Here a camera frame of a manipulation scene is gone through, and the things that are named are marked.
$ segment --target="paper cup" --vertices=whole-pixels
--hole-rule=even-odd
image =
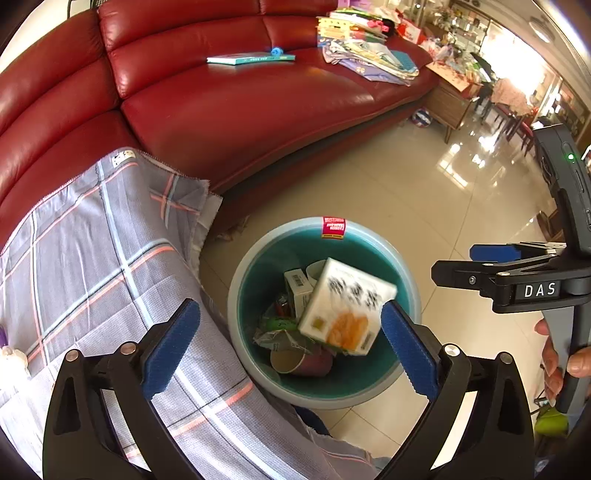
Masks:
[[[300,377],[324,377],[332,368],[333,356],[324,348],[315,355],[306,355],[301,350],[271,352],[271,365],[280,374]]]
[[[326,260],[318,260],[306,267],[306,277],[308,277],[308,281],[313,287],[316,285],[316,282],[318,282],[318,279],[324,270],[325,263]]]

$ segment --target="blue foam pad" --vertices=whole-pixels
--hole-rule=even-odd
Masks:
[[[142,382],[144,398],[152,400],[156,393],[166,390],[199,328],[200,319],[199,304],[194,300],[187,302],[185,308],[178,314],[174,325],[166,332],[144,364],[144,381]]]
[[[415,391],[434,401],[439,391],[437,364],[401,313],[401,308],[391,301],[382,308],[382,330]]]
[[[514,262],[521,260],[521,252],[513,245],[472,245],[470,258],[474,262]]]

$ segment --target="plaid blanket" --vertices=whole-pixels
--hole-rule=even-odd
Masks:
[[[317,435],[253,385],[201,288],[199,252],[221,199],[129,148],[40,201],[0,254],[0,321],[28,355],[31,379],[0,392],[0,426],[39,475],[51,389],[65,352],[113,352],[165,322],[185,298],[199,329],[153,405],[206,479],[371,479],[371,456]],[[128,459],[147,467],[113,392],[106,395]]]

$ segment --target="cardboard box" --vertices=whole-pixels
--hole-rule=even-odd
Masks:
[[[367,355],[382,327],[382,306],[396,293],[396,285],[329,258],[298,328],[353,355]]]
[[[314,287],[312,287],[301,268],[289,270],[283,276],[285,277],[285,289],[291,312],[298,319],[304,313]]]

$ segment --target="pile of clothes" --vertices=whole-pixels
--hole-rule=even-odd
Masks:
[[[327,63],[339,64],[373,82],[410,85],[419,71],[408,54],[385,45],[398,18],[342,8],[319,18],[318,45]]]

